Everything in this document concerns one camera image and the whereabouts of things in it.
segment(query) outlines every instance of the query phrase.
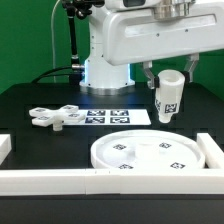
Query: cross-shaped piece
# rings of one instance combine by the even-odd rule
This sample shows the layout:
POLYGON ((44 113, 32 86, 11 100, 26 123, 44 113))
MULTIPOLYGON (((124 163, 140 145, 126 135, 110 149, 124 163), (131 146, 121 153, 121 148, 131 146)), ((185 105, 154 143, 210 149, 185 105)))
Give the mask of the cross-shaped piece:
POLYGON ((35 117, 32 119, 33 125, 47 127, 53 124, 54 131, 61 131, 64 120, 78 123, 85 119, 84 114, 77 113, 78 110, 79 107, 74 105, 66 105, 58 110, 37 107, 30 110, 29 114, 35 117))

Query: white plastic piece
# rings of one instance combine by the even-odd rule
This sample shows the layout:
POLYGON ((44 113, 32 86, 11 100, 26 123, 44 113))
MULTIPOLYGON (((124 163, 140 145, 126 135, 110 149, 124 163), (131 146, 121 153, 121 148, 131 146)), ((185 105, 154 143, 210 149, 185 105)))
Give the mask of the white plastic piece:
POLYGON ((37 107, 29 111, 30 116, 36 117, 32 119, 33 125, 47 127, 53 124, 54 131, 61 131, 63 127, 63 121, 72 121, 78 123, 85 119, 84 114, 77 113, 78 106, 66 105, 59 110, 49 110, 46 108, 37 107))
POLYGON ((85 175, 86 194, 119 194, 120 172, 109 169, 88 169, 85 175))
POLYGON ((85 194, 85 173, 79 169, 0 172, 0 195, 85 194))
POLYGON ((209 168, 224 169, 224 153, 209 134, 197 134, 197 143, 209 168))
POLYGON ((156 89, 155 105, 160 122, 168 123, 179 112, 185 77, 175 70, 164 70, 158 76, 160 87, 156 89))
POLYGON ((9 152, 11 151, 11 139, 10 135, 1 134, 0 135, 0 165, 5 160, 9 152))
POLYGON ((94 168, 188 170, 205 165, 196 142, 162 131, 132 130, 106 135, 91 147, 94 168))
POLYGON ((0 171, 0 196, 224 194, 223 169, 0 171))

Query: sticker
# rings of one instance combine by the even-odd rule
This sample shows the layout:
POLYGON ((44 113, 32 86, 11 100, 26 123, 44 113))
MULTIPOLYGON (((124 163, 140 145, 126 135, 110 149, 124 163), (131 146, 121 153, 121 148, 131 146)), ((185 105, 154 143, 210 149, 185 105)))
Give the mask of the sticker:
POLYGON ((167 143, 161 143, 159 146, 162 148, 168 149, 171 145, 167 143))
POLYGON ((122 149, 127 148, 127 146, 125 146, 125 145, 121 145, 121 144, 117 144, 117 145, 115 145, 113 148, 118 149, 118 150, 122 150, 122 149))
POLYGON ((79 117, 79 114, 69 114, 68 117, 79 117))
POLYGON ((73 109, 75 107, 72 107, 72 106, 65 106, 65 107, 62 107, 62 109, 65 109, 65 110, 70 110, 70 109, 73 109))
POLYGON ((129 117, 111 117, 110 118, 111 124, 129 124, 130 118, 129 117))
POLYGON ((157 110, 160 111, 161 102, 156 100, 155 105, 156 105, 157 110))
POLYGON ((167 104, 165 106, 165 113, 174 113, 177 110, 177 104, 167 104))
POLYGON ((105 110, 89 110, 87 116, 105 116, 105 110))
POLYGON ((85 120, 86 124, 102 124, 105 123, 104 117, 87 117, 85 120))
POLYGON ((120 168, 120 169, 133 169, 132 166, 129 166, 129 165, 127 165, 127 164, 123 164, 123 165, 119 166, 119 168, 120 168))
POLYGON ((38 117, 37 119, 38 120, 42 120, 42 121, 46 121, 46 120, 48 120, 50 117, 38 117))
POLYGON ((128 110, 111 110, 111 116, 129 116, 128 110))
POLYGON ((183 168, 185 167, 185 165, 176 162, 176 163, 173 163, 173 164, 171 165, 171 167, 173 167, 173 168, 175 168, 175 169, 183 169, 183 168))
POLYGON ((35 110, 35 111, 37 111, 37 112, 44 112, 44 111, 46 111, 46 109, 41 109, 41 108, 39 108, 39 109, 37 109, 37 110, 35 110))

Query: white plate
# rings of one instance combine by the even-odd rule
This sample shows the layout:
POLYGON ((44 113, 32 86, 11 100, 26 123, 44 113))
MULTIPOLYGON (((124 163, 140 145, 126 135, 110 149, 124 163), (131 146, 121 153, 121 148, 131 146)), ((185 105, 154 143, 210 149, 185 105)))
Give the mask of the white plate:
POLYGON ((91 147, 94 168, 198 169, 205 157, 197 143, 181 135, 132 130, 106 135, 91 147))

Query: cable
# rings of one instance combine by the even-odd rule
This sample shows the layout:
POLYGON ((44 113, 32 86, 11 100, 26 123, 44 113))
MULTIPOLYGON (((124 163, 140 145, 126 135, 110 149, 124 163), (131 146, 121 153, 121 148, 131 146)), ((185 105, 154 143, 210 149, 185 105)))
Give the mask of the cable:
POLYGON ((43 79, 43 78, 48 78, 48 77, 58 77, 58 76, 71 76, 71 75, 81 75, 81 73, 80 72, 77 72, 77 73, 70 73, 70 74, 53 74, 53 75, 46 75, 46 76, 42 76, 42 77, 38 77, 38 78, 36 78, 35 80, 33 80, 34 82, 32 82, 32 83, 38 83, 38 81, 40 81, 41 79, 43 79))
POLYGON ((53 68, 53 69, 51 69, 49 71, 44 72, 43 74, 41 74, 37 78, 35 78, 31 83, 37 83, 41 78, 47 77, 51 73, 54 73, 54 72, 57 72, 57 71, 61 71, 61 70, 66 70, 66 69, 72 69, 72 67, 71 66, 64 66, 64 67, 53 68))
POLYGON ((54 20, 55 20, 55 13, 56 9, 59 5, 61 0, 57 0, 57 2, 54 5, 52 14, 51 14, 51 41, 52 41, 52 59, 53 59, 53 69, 56 68, 56 50, 55 50, 55 29, 54 29, 54 20))

